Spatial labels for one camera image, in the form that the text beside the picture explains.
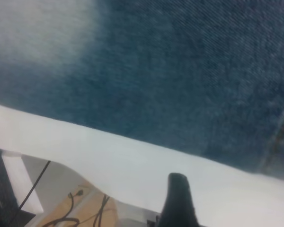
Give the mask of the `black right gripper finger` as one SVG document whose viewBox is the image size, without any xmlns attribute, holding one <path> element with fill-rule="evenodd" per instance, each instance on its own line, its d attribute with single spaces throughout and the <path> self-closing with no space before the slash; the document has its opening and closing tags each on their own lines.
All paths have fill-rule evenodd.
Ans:
<svg viewBox="0 0 284 227">
<path fill-rule="evenodd" d="M 198 227 L 188 179 L 180 173 L 168 175 L 168 192 L 159 218 L 160 227 Z"/>
</svg>

